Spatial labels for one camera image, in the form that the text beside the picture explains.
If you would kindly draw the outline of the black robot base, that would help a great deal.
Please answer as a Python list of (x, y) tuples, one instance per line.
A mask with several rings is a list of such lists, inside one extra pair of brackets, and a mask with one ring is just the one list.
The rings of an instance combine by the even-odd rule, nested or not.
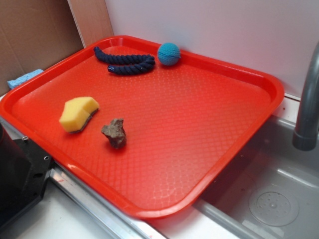
[(42, 200), (52, 163), (33, 140), (12, 139), (0, 127), (1, 230)]

